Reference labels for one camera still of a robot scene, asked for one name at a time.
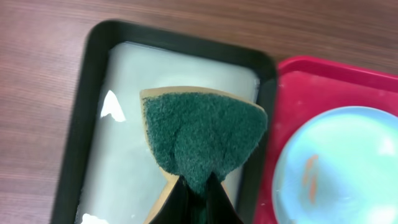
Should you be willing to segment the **light blue plate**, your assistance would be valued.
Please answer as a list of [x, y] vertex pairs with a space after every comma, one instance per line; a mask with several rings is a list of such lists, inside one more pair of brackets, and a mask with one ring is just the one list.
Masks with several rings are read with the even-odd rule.
[[346, 106], [287, 141], [272, 180], [278, 223], [397, 222], [397, 117]]

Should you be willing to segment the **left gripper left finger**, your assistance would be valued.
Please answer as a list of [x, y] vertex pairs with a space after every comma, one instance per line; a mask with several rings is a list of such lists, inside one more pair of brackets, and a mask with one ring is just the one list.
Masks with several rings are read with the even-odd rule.
[[198, 221], [199, 197], [180, 176], [149, 224], [195, 224]]

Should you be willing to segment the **green yellow sponge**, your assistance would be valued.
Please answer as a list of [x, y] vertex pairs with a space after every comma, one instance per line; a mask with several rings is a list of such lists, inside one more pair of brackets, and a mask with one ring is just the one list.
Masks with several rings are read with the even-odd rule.
[[267, 130], [267, 113], [236, 95], [195, 86], [142, 90], [140, 102], [146, 141], [167, 179], [146, 222], [184, 176], [199, 197], [197, 223], [207, 223], [209, 176], [214, 173], [223, 186], [226, 176], [249, 159]]

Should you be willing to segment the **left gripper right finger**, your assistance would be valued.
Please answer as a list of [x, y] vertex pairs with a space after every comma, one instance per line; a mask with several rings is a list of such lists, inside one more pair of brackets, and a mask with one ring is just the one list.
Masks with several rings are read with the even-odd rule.
[[214, 173], [206, 182], [206, 218], [207, 224], [243, 224]]

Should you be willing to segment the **black water tray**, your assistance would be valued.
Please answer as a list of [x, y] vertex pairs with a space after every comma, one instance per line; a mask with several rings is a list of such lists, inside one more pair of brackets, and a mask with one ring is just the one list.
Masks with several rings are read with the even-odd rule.
[[77, 222], [79, 197], [96, 127], [95, 119], [100, 115], [98, 110], [105, 97], [101, 89], [107, 77], [111, 49], [125, 42], [247, 67], [259, 78], [256, 103], [264, 107], [268, 116], [273, 114], [277, 65], [266, 53], [132, 22], [102, 21], [90, 30], [86, 39], [51, 223]]

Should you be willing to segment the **red plastic tray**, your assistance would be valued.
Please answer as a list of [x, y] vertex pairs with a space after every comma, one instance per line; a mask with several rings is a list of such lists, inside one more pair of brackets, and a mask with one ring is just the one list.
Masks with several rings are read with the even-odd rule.
[[278, 86], [254, 224], [276, 224], [271, 200], [274, 169], [293, 133], [314, 116], [342, 106], [368, 106], [397, 114], [397, 76], [309, 56], [278, 66]]

